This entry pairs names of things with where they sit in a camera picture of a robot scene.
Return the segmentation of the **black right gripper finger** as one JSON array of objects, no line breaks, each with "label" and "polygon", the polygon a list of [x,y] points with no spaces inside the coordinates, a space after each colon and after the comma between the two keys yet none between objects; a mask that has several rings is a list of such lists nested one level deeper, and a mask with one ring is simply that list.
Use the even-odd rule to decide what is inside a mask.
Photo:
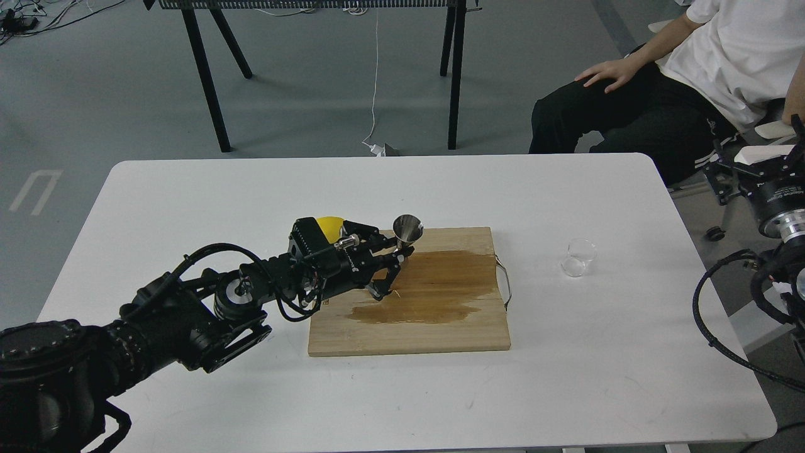
[{"label": "black right gripper finger", "polygon": [[720,206],[727,206],[738,197],[751,199],[755,195],[755,189],[750,188],[748,183],[741,182],[744,176],[741,177],[735,169],[735,158],[746,146],[745,142],[729,142],[724,145],[716,142],[713,154],[702,167],[707,184]]},{"label": "black right gripper finger", "polygon": [[796,133],[797,142],[784,157],[777,158],[777,179],[793,179],[804,176],[804,126],[798,114],[791,116],[791,126]]}]

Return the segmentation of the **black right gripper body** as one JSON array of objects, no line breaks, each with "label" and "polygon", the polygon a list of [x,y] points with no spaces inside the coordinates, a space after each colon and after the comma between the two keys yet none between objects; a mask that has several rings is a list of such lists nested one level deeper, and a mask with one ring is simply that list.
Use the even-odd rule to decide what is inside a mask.
[{"label": "black right gripper body", "polygon": [[742,183],[757,231],[767,238],[793,240],[804,235],[803,177],[773,177]]}]

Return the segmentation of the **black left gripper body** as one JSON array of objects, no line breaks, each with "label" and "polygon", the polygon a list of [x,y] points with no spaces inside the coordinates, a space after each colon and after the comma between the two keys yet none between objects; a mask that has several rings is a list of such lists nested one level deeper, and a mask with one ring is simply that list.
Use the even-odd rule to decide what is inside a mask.
[{"label": "black left gripper body", "polygon": [[305,217],[294,221],[289,235],[291,275],[294,279],[294,306],[299,309],[317,309],[332,296],[358,287],[358,258],[339,259],[337,249],[358,244],[357,235],[328,243],[316,218]]}]

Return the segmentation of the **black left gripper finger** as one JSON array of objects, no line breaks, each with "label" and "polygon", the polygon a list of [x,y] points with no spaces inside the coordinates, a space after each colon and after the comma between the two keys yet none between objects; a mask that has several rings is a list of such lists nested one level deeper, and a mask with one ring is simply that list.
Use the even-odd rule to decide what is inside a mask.
[{"label": "black left gripper finger", "polygon": [[350,235],[358,236],[358,244],[347,246],[344,249],[337,249],[336,256],[339,259],[346,259],[347,257],[357,259],[372,256],[382,258],[394,256],[397,259],[403,257],[402,250],[395,249],[396,240],[383,235],[376,226],[345,220],[340,227],[340,236],[344,238]]},{"label": "black left gripper finger", "polygon": [[413,252],[390,252],[358,255],[358,287],[368,290],[374,300],[380,301],[392,292],[391,286],[399,275],[406,259]]}]

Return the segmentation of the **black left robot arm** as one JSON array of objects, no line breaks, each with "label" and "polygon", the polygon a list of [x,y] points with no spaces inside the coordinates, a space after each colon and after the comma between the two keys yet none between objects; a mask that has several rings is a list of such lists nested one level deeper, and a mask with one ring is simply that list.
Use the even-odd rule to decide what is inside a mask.
[{"label": "black left robot arm", "polygon": [[68,319],[6,328],[2,451],[80,452],[96,439],[97,452],[112,451],[131,418],[110,398],[173,363],[218,370],[267,338],[267,303],[301,322],[351,290],[382,300],[424,231],[413,215],[397,218],[390,236],[339,218],[300,218],[286,253],[262,260],[232,243],[201,247],[106,326]]}]

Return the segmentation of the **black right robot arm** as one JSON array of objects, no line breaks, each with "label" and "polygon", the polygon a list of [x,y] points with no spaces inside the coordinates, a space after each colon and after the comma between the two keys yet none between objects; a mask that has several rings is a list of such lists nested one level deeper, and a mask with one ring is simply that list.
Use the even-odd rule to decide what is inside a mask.
[{"label": "black right robot arm", "polygon": [[803,122],[794,115],[791,126],[774,121],[757,128],[769,145],[747,146],[727,152],[720,145],[704,166],[704,176],[717,203],[724,206],[724,219],[732,215],[731,201],[744,198],[760,235],[779,241],[774,249],[739,250],[708,269],[694,289],[692,313],[696,326],[709,346],[749,370],[797,392],[799,379],[783,376],[747,361],[722,344],[704,323],[699,297],[719,270],[741,262],[753,274],[748,283],[750,303],[730,320],[745,352],[762,346],[783,333],[792,335],[796,352],[803,356],[803,267],[804,267],[804,166]]}]

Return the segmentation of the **person's right hand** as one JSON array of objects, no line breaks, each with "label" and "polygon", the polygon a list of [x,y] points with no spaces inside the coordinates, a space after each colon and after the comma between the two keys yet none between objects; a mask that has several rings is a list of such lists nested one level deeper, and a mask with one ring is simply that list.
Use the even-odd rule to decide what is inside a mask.
[{"label": "person's right hand", "polygon": [[644,63],[641,60],[632,57],[607,60],[587,68],[573,81],[581,82],[583,87],[592,87],[600,81],[609,81],[604,87],[604,93],[609,94],[629,83],[642,66]]}]

